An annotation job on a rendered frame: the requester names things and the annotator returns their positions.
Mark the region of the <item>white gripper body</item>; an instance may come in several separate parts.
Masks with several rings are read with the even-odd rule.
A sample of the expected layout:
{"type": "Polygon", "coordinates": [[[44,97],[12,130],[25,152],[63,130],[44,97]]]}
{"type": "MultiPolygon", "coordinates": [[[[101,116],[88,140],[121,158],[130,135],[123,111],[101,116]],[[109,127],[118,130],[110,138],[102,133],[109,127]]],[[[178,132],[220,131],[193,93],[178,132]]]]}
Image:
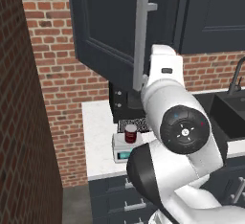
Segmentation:
{"type": "Polygon", "coordinates": [[[153,55],[168,55],[175,56],[176,52],[168,45],[153,44],[151,47],[151,53],[153,55]]]}

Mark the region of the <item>dark navy closed cabinet door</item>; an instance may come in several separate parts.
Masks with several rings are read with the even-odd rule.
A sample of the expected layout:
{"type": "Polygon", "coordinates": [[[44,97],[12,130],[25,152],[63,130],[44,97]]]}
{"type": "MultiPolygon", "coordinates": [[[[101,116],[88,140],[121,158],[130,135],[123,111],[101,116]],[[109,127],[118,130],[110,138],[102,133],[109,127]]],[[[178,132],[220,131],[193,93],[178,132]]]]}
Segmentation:
{"type": "Polygon", "coordinates": [[[245,51],[245,0],[188,0],[181,54],[245,51]]]}

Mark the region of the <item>red food can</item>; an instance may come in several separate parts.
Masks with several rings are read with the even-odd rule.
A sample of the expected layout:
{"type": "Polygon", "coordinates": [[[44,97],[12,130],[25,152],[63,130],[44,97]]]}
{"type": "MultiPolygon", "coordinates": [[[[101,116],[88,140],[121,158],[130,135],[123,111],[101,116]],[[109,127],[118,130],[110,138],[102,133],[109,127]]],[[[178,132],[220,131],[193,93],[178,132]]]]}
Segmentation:
{"type": "Polygon", "coordinates": [[[124,139],[129,144],[134,144],[137,139],[137,126],[135,124],[127,124],[124,129],[124,139]]]}

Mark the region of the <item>white digital scale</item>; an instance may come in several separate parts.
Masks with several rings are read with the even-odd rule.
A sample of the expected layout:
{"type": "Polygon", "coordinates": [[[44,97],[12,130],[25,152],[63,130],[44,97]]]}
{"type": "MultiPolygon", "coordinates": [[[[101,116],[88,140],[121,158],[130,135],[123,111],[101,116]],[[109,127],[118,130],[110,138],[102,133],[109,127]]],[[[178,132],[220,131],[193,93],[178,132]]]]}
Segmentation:
{"type": "Polygon", "coordinates": [[[155,140],[153,132],[137,133],[136,142],[129,144],[124,140],[123,133],[116,133],[112,136],[113,157],[116,163],[126,163],[133,148],[155,140]]]}

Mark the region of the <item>dark navy base cabinet door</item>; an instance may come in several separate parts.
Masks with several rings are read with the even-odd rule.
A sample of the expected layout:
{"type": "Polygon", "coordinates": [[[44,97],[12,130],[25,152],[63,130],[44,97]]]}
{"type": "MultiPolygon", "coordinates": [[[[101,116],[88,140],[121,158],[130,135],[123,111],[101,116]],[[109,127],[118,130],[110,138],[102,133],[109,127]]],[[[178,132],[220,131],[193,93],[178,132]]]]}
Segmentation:
{"type": "Polygon", "coordinates": [[[245,156],[229,158],[222,169],[211,174],[202,189],[209,191],[221,205],[235,205],[245,208],[245,189],[238,202],[231,203],[231,195],[235,194],[240,184],[239,177],[245,179],[245,156]]]}

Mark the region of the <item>black coffee machine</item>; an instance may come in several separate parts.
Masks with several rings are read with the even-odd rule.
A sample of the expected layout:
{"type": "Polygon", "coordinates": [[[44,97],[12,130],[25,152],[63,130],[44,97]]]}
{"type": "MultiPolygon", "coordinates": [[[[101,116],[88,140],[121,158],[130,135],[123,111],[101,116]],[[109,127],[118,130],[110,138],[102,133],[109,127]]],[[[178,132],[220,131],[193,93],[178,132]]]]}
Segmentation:
{"type": "Polygon", "coordinates": [[[113,83],[109,83],[109,104],[114,123],[145,117],[141,94],[135,91],[123,91],[113,83]]]}

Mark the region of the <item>black tap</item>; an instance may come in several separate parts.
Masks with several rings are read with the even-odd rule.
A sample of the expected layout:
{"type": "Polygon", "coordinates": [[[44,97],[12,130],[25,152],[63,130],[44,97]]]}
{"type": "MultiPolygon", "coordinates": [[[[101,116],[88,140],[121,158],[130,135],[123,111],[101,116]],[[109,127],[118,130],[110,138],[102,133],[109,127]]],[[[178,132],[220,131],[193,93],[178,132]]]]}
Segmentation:
{"type": "Polygon", "coordinates": [[[229,86],[229,90],[228,90],[228,94],[231,96],[235,91],[240,91],[241,90],[241,86],[240,86],[240,82],[241,82],[241,78],[238,78],[241,66],[243,64],[243,62],[245,61],[245,56],[243,58],[241,58],[235,68],[235,72],[234,72],[234,77],[232,79],[232,82],[230,83],[229,86]]]}

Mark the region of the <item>black white patterned drip tray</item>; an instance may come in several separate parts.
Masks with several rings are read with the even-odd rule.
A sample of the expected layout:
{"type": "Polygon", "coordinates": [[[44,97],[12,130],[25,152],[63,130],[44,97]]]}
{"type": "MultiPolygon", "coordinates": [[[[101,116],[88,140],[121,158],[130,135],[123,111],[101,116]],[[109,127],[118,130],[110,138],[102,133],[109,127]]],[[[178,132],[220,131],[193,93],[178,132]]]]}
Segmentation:
{"type": "Polygon", "coordinates": [[[147,133],[150,131],[145,118],[132,119],[132,120],[120,120],[118,121],[118,132],[122,133],[125,127],[129,124],[134,124],[137,126],[137,131],[141,133],[147,133]]]}

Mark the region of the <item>black sink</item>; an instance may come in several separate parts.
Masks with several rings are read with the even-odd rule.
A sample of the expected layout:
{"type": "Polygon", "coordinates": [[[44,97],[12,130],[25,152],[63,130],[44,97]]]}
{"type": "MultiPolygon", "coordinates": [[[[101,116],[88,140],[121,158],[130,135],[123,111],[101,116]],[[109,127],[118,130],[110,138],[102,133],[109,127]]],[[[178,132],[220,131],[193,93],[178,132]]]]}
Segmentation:
{"type": "Polygon", "coordinates": [[[230,141],[245,139],[245,90],[194,95],[230,141]]]}

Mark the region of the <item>dark navy drawer front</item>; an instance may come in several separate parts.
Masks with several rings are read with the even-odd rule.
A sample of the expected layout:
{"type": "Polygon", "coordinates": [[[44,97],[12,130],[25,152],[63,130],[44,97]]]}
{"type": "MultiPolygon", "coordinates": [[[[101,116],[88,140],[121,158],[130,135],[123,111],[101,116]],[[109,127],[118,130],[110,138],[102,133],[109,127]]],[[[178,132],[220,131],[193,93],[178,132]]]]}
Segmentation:
{"type": "Polygon", "coordinates": [[[137,194],[138,192],[136,191],[135,188],[131,188],[131,189],[125,188],[124,186],[125,178],[128,179],[126,175],[122,175],[117,177],[102,178],[102,179],[90,181],[89,182],[90,197],[96,198],[96,197],[101,197],[101,196],[115,194],[115,193],[122,193],[122,192],[131,192],[133,194],[137,194]]]}
{"type": "Polygon", "coordinates": [[[131,192],[115,193],[91,199],[93,224],[147,224],[157,208],[140,196],[131,192]],[[124,211],[124,201],[128,205],[138,204],[141,198],[146,208],[131,212],[124,211]]]}

